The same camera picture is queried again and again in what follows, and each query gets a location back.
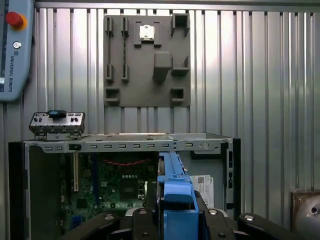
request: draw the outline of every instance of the pci slot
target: pci slot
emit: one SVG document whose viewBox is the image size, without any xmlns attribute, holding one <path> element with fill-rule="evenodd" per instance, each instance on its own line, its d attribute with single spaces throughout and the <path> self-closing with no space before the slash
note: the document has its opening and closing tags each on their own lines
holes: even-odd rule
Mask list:
<svg viewBox="0 0 320 240">
<path fill-rule="evenodd" d="M 79 153 L 73 154 L 73 191 L 79 192 Z"/>
</svg>

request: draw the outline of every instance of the white label sticker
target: white label sticker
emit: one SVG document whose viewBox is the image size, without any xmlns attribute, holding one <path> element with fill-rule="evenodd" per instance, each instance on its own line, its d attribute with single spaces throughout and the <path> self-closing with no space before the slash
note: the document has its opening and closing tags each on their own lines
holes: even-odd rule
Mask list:
<svg viewBox="0 0 320 240">
<path fill-rule="evenodd" d="M 194 190 L 198 191 L 209 209 L 214 208 L 214 178 L 210 175 L 190 176 Z"/>
</svg>

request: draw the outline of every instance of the metal screw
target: metal screw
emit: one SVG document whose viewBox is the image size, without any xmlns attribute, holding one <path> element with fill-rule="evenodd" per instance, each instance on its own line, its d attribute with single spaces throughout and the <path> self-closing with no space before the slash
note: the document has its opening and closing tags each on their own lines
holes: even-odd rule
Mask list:
<svg viewBox="0 0 320 240">
<path fill-rule="evenodd" d="M 209 210 L 209 213 L 211 215 L 216 215 L 218 212 L 216 210 L 211 209 L 211 210 Z"/>
<path fill-rule="evenodd" d="M 108 214 L 105 218 L 105 220 L 112 220 L 114 217 L 111 214 Z"/>
<path fill-rule="evenodd" d="M 250 216 L 250 215 L 245 215 L 245 216 L 244 216 L 244 219 L 251 222 L 251 221 L 253 221 L 255 218 L 254 218 L 253 216 Z"/>
<path fill-rule="evenodd" d="M 19 49 L 19 48 L 21 48 L 21 42 L 15 41 L 12 44 L 12 46 L 13 46 L 14 49 Z"/>
</svg>

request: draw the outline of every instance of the blue plastic part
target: blue plastic part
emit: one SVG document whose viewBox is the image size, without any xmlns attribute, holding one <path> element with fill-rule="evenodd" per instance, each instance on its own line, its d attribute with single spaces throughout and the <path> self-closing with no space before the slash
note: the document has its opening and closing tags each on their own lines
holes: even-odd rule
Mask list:
<svg viewBox="0 0 320 240">
<path fill-rule="evenodd" d="M 0 83 L 0 102 L 10 102 L 19 98 L 26 84 L 30 69 L 34 21 L 33 0 L 6 0 L 6 2 L 7 1 L 8 12 L 16 12 L 23 15 L 27 20 L 27 26 L 25 29 L 17 31 L 4 23 L 4 27 L 7 29 L 7 36 L 4 40 L 6 50 L 2 50 L 2 61 L 5 60 L 5 71 L 4 83 L 2 83 L 2 81 Z M 19 42 L 21 47 L 15 49 L 13 47 L 14 42 Z"/>
<path fill-rule="evenodd" d="M 164 184 L 164 201 L 189 203 L 194 209 L 164 210 L 164 240 L 197 240 L 199 209 L 194 187 L 190 177 L 184 172 L 184 165 L 175 152 L 161 152 L 164 160 L 164 176 L 158 176 L 158 182 Z"/>
<path fill-rule="evenodd" d="M 75 229 L 82 223 L 82 217 L 81 216 L 73 216 L 71 219 L 71 230 Z"/>
<path fill-rule="evenodd" d="M 161 152 L 164 157 L 165 176 L 158 182 L 164 183 L 164 201 L 172 203 L 193 203 L 193 186 L 190 177 L 183 170 L 183 163 L 175 152 Z"/>
</svg>

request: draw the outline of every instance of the cable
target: cable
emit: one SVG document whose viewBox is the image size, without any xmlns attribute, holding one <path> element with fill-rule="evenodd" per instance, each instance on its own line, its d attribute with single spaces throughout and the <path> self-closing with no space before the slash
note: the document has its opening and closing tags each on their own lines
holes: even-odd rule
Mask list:
<svg viewBox="0 0 320 240">
<path fill-rule="evenodd" d="M 108 161 L 105 159 L 103 161 L 107 164 L 116 165 L 116 166 L 133 166 L 133 165 L 143 164 L 144 162 L 146 162 L 148 160 L 149 160 L 149 158 L 141 160 L 141 161 L 128 162 L 128 163 L 118 163 L 118 162 Z"/>
</svg>

